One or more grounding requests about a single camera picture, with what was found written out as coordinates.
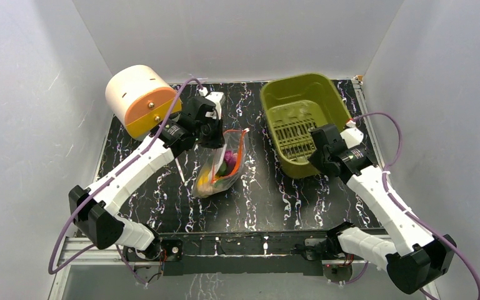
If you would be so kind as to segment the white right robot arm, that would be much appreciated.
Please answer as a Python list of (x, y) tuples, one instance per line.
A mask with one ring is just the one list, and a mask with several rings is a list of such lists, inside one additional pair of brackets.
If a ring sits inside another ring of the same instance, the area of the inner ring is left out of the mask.
[(357, 194), (390, 237), (381, 239), (344, 222), (329, 230), (317, 248), (325, 248), (336, 259), (353, 254), (373, 263), (405, 294), (445, 275), (454, 256), (448, 245), (454, 240), (431, 233), (414, 220), (408, 208), (401, 209), (392, 201), (389, 186), (382, 182), (384, 172), (361, 144), (362, 132), (355, 127), (339, 131), (336, 125), (326, 124), (310, 133), (316, 149), (309, 162)]

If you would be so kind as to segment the olive green plastic basket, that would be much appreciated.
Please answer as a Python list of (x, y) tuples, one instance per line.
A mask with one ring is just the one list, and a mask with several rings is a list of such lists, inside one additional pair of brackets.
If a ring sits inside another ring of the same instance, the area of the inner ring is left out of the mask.
[(351, 118), (333, 82), (319, 73), (285, 77), (266, 83), (260, 99), (283, 173), (292, 179), (318, 174), (308, 161), (316, 150), (309, 130), (335, 124), (342, 131)]

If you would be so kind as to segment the purple toy eggplant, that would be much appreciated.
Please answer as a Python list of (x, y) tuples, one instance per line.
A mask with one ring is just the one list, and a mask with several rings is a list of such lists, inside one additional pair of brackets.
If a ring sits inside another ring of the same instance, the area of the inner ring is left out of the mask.
[(232, 166), (232, 171), (231, 171), (232, 174), (238, 172), (239, 169), (241, 168), (241, 166), (243, 165), (242, 158), (243, 157), (238, 152), (234, 153), (231, 156), (230, 163), (231, 163), (231, 166)]

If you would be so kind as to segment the yellow toy lemon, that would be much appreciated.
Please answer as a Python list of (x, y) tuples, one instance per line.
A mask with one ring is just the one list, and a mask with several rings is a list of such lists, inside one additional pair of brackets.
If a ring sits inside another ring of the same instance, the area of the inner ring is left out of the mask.
[(199, 193), (206, 193), (212, 188), (212, 177), (208, 173), (201, 174), (196, 182), (196, 189)]

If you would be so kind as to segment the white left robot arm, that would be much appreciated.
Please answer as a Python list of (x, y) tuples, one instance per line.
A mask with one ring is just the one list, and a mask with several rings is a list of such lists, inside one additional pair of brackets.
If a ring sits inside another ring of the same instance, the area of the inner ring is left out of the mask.
[(149, 226), (119, 215), (123, 204), (152, 175), (195, 145), (217, 149), (224, 145), (222, 105), (224, 93), (210, 92), (182, 103), (181, 111), (165, 120), (108, 175), (83, 189), (69, 192), (73, 223), (92, 245), (112, 245), (138, 251), (144, 259), (159, 257), (159, 234)]

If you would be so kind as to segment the clear orange zip top bag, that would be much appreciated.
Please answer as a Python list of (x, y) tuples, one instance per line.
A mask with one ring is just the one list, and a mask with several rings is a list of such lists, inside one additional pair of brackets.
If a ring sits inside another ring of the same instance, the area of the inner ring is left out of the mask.
[(229, 129), (223, 132), (224, 146), (205, 154), (191, 195), (207, 198), (231, 188), (241, 177), (248, 153), (249, 129)]

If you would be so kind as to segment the dark green toy avocado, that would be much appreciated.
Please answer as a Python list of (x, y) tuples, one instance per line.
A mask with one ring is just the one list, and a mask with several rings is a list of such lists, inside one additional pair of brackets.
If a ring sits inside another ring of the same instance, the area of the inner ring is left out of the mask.
[(227, 175), (227, 170), (228, 170), (228, 166), (225, 162), (223, 162), (220, 167), (218, 168), (218, 170), (216, 171), (216, 176), (217, 177), (223, 177), (223, 176), (226, 176)]

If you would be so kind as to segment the pink toy onion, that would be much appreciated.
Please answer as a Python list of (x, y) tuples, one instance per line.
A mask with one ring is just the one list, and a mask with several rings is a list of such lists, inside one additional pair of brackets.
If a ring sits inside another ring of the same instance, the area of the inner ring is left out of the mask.
[(231, 166), (230, 160), (231, 160), (231, 156), (232, 156), (234, 153), (236, 153), (236, 152), (227, 150), (227, 151), (225, 152), (225, 154), (224, 154), (224, 162), (227, 164), (227, 167), (228, 167), (228, 168), (233, 168), (233, 167)]

